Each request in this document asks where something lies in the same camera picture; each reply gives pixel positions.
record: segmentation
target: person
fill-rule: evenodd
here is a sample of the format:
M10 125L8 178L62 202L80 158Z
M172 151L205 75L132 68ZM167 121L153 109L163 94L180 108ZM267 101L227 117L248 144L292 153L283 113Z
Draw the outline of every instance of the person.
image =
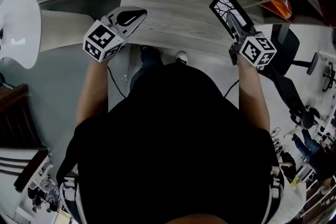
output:
M324 186L321 190L326 193L331 188L332 176L335 173L335 162L331 150L327 147L323 140L320 145L311 138L308 130L302 129L305 143L294 133L288 133L286 138L294 141L296 148L300 151L308 164L315 170L319 182Z
M31 189L29 187L28 188L28 198L33 200L38 195L38 192L39 192L39 188Z
M33 211L36 213L36 209L41 209L41 207L42 207L42 199L41 199L41 197L40 196L36 196L34 199L33 199L33 208L35 209L33 209Z
M282 158L282 163L279 163L281 169L284 172L284 176L291 183L296 176L296 164L293 157L288 153L281 151L280 156Z
M140 50L130 93L110 112L108 62L90 63L58 183L78 164L88 223L107 213L118 223L261 223L279 164L256 68L238 55L237 109L186 53L164 65L158 50Z

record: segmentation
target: shoe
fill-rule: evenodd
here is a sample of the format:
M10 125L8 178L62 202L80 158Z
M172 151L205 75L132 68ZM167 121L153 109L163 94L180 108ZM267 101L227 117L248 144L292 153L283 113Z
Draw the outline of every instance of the shoe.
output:
M286 139L293 140L294 134L292 134L291 132L289 132L289 133L285 134L283 137L286 138Z
M180 62L184 65L187 65L188 63L188 54L184 51L180 51L176 56L176 62Z
M294 131L295 131L295 130L298 131L298 132L302 132L303 128L302 128L302 126L297 125L297 126L295 127Z
M147 50L147 49L151 49L152 46L148 46L148 45L140 45L139 46L139 49L141 52L143 52L144 50Z

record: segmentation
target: black wire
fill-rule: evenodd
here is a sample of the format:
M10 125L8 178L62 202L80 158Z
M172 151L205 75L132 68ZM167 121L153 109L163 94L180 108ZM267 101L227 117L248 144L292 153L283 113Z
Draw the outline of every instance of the black wire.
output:
M126 98L126 96L124 96L124 95L122 94L122 92L120 91L120 89L119 89L119 87L118 87L116 81L114 80L114 78L113 78L113 76L112 76L111 69L110 69L109 67L107 67L107 69L109 70L110 75L111 75L111 79L113 80L113 82L114 82L115 86L117 87L118 91L120 92L120 94L121 94L124 98Z
M239 79L235 83L232 84L232 86L230 87L230 89L224 95L224 98L226 98L226 96L228 95L228 93L230 92L230 90L233 88L233 86L236 85L238 82L239 82Z

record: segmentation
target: jeans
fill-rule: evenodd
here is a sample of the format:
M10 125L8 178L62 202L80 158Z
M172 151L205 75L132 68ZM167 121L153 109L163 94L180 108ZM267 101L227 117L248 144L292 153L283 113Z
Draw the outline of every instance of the jeans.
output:
M307 130L302 130L302 133L306 145L303 144L301 139L296 134L293 136L293 141L296 148L300 151L307 162L309 162L311 156L319 151L321 147L314 139L310 137L310 134Z
M163 66L163 62L161 60L161 55L160 52L157 49L154 48L148 48L143 50L141 53L141 61L142 61L142 66L139 69L137 73L134 74L134 76L131 79L131 84L130 84L130 91L132 91L135 82L146 72Z

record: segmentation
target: orange object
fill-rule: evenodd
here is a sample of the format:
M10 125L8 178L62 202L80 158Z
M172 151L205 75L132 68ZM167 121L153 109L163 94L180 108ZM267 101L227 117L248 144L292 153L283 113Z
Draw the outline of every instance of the orange object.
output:
M285 19L292 16L292 8L288 0L272 0L273 5L280 11Z

